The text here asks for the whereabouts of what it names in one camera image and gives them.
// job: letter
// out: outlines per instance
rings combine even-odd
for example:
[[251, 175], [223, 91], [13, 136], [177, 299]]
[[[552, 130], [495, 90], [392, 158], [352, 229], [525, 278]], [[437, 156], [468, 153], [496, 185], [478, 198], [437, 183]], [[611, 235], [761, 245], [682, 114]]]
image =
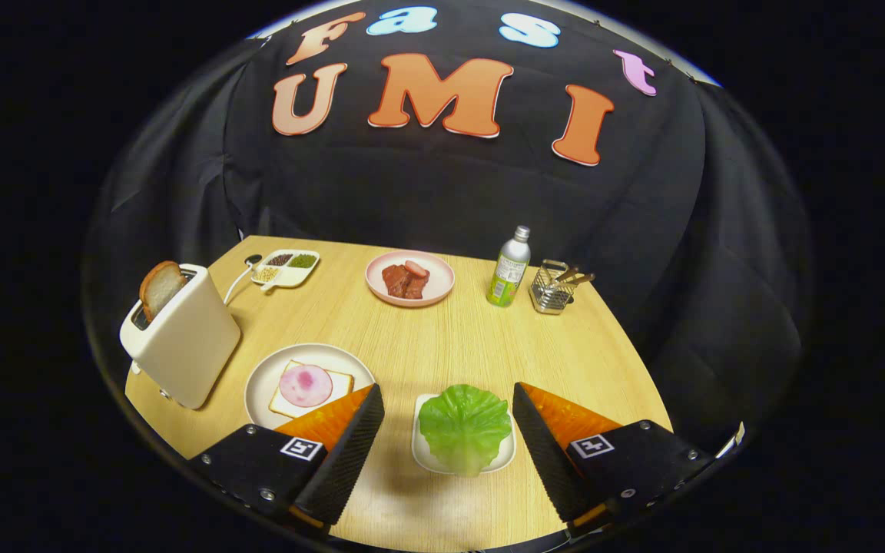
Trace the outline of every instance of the letter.
[[507, 27], [499, 28], [498, 32], [509, 41], [524, 42], [526, 45], [539, 48], [554, 48], [559, 44], [559, 39], [555, 36], [560, 35], [562, 31], [554, 22], [524, 14], [504, 14], [501, 15], [501, 21], [505, 22]]
[[393, 32], [422, 32], [436, 27], [436, 8], [413, 6], [391, 10], [368, 27], [368, 35], [390, 35]]
[[292, 112], [296, 101], [296, 90], [299, 84], [306, 80], [306, 75], [299, 73], [292, 77], [282, 78], [275, 83], [275, 104], [271, 108], [271, 126], [278, 133], [285, 136], [305, 135], [313, 132], [323, 125], [326, 116], [330, 115], [330, 105], [333, 103], [333, 89], [336, 87], [337, 75], [347, 70], [347, 64], [334, 63], [326, 67], [320, 67], [313, 73], [317, 80], [317, 93], [313, 99], [313, 109], [302, 117], [297, 117]]
[[357, 12], [356, 14], [338, 18], [338, 20], [327, 22], [320, 25], [320, 27], [313, 27], [309, 31], [304, 32], [303, 42], [299, 45], [299, 49], [289, 58], [289, 61], [285, 62], [285, 65], [292, 65], [326, 50], [330, 45], [323, 44], [325, 38], [336, 41], [347, 31], [347, 22], [361, 21], [364, 15], [364, 12]]
[[403, 110], [405, 95], [419, 124], [428, 127], [456, 99], [452, 115], [442, 120], [447, 131], [475, 137], [495, 137], [501, 127], [494, 120], [501, 83], [514, 68], [491, 59], [474, 58], [453, 71], [445, 81], [424, 54], [394, 54], [382, 60], [387, 67], [382, 102], [368, 117], [372, 127], [398, 128], [408, 124]]
[[647, 78], [644, 77], [644, 74], [646, 73], [654, 77], [654, 72], [651, 71], [650, 67], [644, 65], [643, 60], [633, 54], [619, 50], [614, 50], [614, 53], [621, 60], [624, 60], [624, 76], [628, 78], [628, 83], [632, 84], [633, 88], [637, 88], [637, 90], [644, 92], [649, 97], [653, 97], [653, 95], [658, 93], [657, 88], [647, 84]]
[[552, 151], [566, 160], [594, 167], [600, 162], [596, 141], [600, 138], [603, 117], [614, 110], [614, 102], [578, 84], [566, 85], [565, 91], [572, 97], [572, 112], [569, 112], [565, 133], [552, 142]]

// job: aluminum bottle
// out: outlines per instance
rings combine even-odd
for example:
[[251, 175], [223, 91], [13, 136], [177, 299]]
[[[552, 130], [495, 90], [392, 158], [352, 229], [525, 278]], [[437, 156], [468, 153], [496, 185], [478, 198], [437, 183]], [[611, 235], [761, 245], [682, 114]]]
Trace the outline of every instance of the aluminum bottle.
[[514, 230], [514, 237], [505, 242], [498, 255], [498, 265], [494, 269], [491, 286], [487, 290], [487, 301], [499, 307], [506, 307], [514, 301], [514, 295], [524, 279], [524, 270], [531, 261], [531, 248], [528, 247], [528, 236], [531, 230], [519, 225]]

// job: plate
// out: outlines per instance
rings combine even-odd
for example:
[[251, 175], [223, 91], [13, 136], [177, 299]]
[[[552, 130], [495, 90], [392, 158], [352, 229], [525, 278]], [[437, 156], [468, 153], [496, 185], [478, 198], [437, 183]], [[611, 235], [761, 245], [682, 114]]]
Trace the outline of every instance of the plate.
[[[412, 456], [414, 456], [415, 462], [418, 462], [421, 468], [429, 470], [429, 472], [438, 472], [440, 475], [453, 475], [454, 472], [448, 470], [432, 454], [429, 450], [429, 442], [426, 441], [422, 432], [419, 431], [419, 412], [422, 409], [422, 404], [438, 395], [438, 393], [423, 393], [415, 399], [415, 422], [412, 424]], [[507, 406], [507, 416], [510, 416], [510, 435], [501, 441], [498, 456], [481, 470], [481, 475], [501, 470], [505, 466], [510, 465], [510, 462], [514, 459], [514, 454], [517, 452], [517, 439], [514, 438], [514, 417], [510, 413], [510, 405]]]
[[[371, 386], [375, 382], [375, 377], [361, 360], [339, 347], [327, 343], [298, 343], [295, 346], [284, 347], [261, 360], [248, 377], [248, 384], [245, 385], [245, 412], [253, 423], [266, 428], [275, 428], [292, 420], [268, 409], [271, 399], [275, 396], [275, 389], [278, 388], [278, 379], [292, 359], [352, 375], [354, 391]], [[328, 399], [313, 408], [325, 406], [333, 400], [335, 399]]]
[[[384, 286], [384, 279], [380, 276], [380, 272], [384, 270], [384, 267], [404, 265], [408, 260], [418, 263], [429, 272], [429, 282], [422, 289], [422, 299], [404, 299], [389, 296], [387, 294], [387, 286]], [[390, 304], [401, 307], [423, 307], [442, 300], [452, 291], [452, 286], [456, 283], [456, 273], [452, 271], [449, 263], [432, 254], [416, 250], [397, 250], [380, 255], [373, 259], [371, 263], [368, 263], [368, 267], [364, 272], [364, 279], [368, 281], [368, 287], [371, 288], [371, 291], [376, 296]]]
[[[313, 252], [313, 250], [275, 250], [270, 254], [264, 256], [264, 259], [261, 260], [261, 263], [258, 263], [255, 266], [255, 270], [252, 270], [252, 283], [256, 284], [267, 284], [267, 280], [259, 280], [257, 277], [257, 271], [261, 269], [261, 267], [267, 267], [268, 261], [271, 259], [280, 256], [282, 254], [292, 254], [292, 257], [289, 261], [285, 262], [285, 265], [281, 267], [277, 267], [280, 270], [278, 273], [278, 281], [275, 283], [275, 286], [280, 288], [294, 288], [299, 286], [299, 284], [303, 283], [303, 280], [306, 279], [313, 272], [313, 269], [316, 269], [317, 265], [320, 265], [320, 253]], [[309, 256], [315, 256], [316, 261], [313, 262], [313, 266], [309, 267], [309, 269], [302, 269], [302, 267], [289, 267], [289, 263], [292, 262], [292, 259], [296, 259], [296, 256], [299, 254], [305, 254]]]

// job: utensil holder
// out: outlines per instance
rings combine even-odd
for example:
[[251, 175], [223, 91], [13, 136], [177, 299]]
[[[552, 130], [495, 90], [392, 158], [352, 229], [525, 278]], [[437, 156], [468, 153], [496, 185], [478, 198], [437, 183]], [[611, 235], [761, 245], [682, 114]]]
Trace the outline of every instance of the utensil holder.
[[559, 315], [565, 310], [566, 305], [572, 303], [575, 284], [555, 282], [555, 277], [565, 273], [566, 270], [568, 270], [566, 263], [550, 259], [542, 260], [542, 265], [538, 267], [538, 273], [535, 273], [535, 279], [528, 288], [535, 311]]

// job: bottle label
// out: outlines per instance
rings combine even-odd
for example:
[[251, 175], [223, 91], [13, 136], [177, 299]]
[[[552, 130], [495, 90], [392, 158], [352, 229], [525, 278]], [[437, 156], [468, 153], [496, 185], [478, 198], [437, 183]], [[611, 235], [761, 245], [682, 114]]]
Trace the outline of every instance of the bottle label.
[[503, 255], [499, 256], [494, 279], [491, 280], [491, 290], [487, 295], [489, 302], [500, 306], [510, 305], [514, 295], [517, 294], [521, 280], [524, 279], [524, 270], [527, 267], [527, 263], [519, 263], [507, 259]]

